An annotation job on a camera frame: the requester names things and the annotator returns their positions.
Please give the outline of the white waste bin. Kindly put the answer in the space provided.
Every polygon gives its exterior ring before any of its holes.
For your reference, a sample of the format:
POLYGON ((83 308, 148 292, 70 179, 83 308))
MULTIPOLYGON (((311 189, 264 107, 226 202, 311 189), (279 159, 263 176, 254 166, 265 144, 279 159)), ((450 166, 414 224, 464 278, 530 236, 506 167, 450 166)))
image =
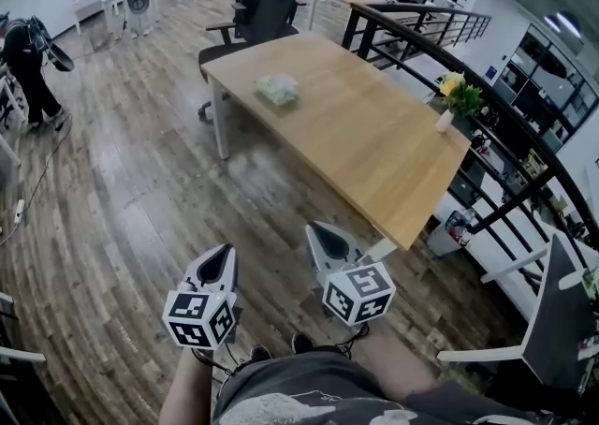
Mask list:
POLYGON ((435 256, 444 256, 465 247, 472 238, 475 210, 456 210, 429 235, 427 245, 435 256))

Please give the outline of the person's right black shoe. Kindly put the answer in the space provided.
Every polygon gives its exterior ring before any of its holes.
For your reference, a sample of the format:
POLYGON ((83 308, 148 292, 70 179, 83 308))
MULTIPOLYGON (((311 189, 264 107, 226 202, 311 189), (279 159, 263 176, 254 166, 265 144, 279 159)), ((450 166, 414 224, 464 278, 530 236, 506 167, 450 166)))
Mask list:
POLYGON ((302 354, 314 351, 313 339, 303 332, 296 332, 291 338, 291 349, 294 354, 302 354))

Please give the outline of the white table leg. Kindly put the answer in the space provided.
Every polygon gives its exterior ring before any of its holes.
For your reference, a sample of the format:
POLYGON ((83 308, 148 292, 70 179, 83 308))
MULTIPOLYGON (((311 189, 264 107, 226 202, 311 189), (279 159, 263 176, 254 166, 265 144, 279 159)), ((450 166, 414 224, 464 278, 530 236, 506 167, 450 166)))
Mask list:
POLYGON ((384 238, 374 244, 366 252, 366 255, 372 260, 372 262, 379 262, 396 250, 397 245, 389 238, 384 238))
POLYGON ((218 153, 221 159, 229 158, 228 141, 226 137, 226 104, 223 99, 223 90, 216 79, 209 77, 212 90, 213 124, 218 153))

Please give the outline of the small potted flowers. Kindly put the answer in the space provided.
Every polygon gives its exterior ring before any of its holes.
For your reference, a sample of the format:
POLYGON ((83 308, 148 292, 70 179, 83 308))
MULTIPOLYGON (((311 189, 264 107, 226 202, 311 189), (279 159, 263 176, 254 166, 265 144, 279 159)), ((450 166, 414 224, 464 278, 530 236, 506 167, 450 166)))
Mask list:
POLYGON ((593 270, 585 270, 581 283, 590 302, 599 302, 599 267, 593 270))

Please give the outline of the person's dark printed shirt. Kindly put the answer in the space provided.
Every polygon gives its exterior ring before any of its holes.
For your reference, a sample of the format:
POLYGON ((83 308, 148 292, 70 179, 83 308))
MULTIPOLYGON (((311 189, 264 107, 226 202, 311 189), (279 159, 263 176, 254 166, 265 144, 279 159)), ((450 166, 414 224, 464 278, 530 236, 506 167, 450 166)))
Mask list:
POLYGON ((398 402, 345 356, 310 352, 249 364, 222 386, 212 425, 541 425, 446 383, 398 402))

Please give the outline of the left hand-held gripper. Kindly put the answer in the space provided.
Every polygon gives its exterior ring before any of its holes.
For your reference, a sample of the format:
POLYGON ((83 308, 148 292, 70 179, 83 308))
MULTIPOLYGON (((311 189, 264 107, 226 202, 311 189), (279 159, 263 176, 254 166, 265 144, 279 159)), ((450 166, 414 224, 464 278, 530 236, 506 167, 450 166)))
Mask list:
POLYGON ((188 266, 185 279, 169 291, 162 314, 177 346, 218 349, 235 341, 241 317, 237 279, 238 255, 230 244, 213 247, 188 266))

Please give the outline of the yellow flower bouquet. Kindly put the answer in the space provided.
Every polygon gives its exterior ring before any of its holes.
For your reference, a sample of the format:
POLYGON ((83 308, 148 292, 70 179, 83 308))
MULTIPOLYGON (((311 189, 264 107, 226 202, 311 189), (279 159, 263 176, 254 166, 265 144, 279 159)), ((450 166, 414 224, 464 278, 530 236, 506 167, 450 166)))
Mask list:
POLYGON ((443 104, 456 115, 473 115, 482 108, 481 90, 469 85, 463 73, 446 72, 439 89, 443 104))

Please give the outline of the person's left forearm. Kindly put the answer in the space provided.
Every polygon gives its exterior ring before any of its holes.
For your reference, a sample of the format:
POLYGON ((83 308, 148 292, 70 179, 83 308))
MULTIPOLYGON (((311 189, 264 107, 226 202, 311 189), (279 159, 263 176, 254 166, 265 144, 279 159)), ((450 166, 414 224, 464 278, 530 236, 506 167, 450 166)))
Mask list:
POLYGON ((212 366, 184 348, 158 425, 211 425, 212 366))

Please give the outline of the dark table with white frame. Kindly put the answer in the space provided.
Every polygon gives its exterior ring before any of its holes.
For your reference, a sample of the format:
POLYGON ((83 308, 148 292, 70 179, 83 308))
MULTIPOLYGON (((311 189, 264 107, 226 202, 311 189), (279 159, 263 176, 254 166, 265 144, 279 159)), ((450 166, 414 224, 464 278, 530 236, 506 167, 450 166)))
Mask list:
POLYGON ((583 284, 560 288, 560 281, 575 271, 561 240, 554 237, 537 303, 521 344, 482 350, 441 351, 437 359, 454 363, 520 360, 544 385, 579 389, 587 361, 578 358, 578 347, 583 340, 594 335, 596 320, 583 284))

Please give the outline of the person's right forearm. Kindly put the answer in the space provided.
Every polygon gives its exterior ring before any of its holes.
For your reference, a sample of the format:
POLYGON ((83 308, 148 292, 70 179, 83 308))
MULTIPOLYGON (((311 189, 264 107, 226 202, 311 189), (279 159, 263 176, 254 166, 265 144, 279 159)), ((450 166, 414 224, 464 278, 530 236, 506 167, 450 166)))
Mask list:
POLYGON ((369 332, 356 345, 364 367, 376 378, 389 399, 403 402, 429 391, 437 382, 431 371, 383 319, 369 323, 369 332))

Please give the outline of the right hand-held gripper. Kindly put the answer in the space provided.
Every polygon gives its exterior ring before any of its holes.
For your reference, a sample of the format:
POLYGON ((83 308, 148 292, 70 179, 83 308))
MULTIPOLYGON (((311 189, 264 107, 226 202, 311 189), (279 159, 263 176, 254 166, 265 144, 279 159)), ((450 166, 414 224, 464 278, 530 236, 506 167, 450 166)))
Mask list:
POLYGON ((396 286, 383 261, 358 263, 363 254, 356 239, 328 223, 310 222, 306 238, 326 314, 357 326, 387 312, 396 286))

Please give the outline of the black pendant lamp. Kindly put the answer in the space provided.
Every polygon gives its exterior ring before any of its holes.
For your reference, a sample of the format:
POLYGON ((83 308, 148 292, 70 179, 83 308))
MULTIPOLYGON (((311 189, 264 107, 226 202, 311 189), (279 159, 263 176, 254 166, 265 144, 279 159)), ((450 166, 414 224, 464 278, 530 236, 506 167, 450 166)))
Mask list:
POLYGON ((576 38, 581 38, 580 25, 577 18, 567 11, 557 11, 554 14, 548 14, 544 17, 547 25, 555 32, 560 33, 567 30, 576 38))

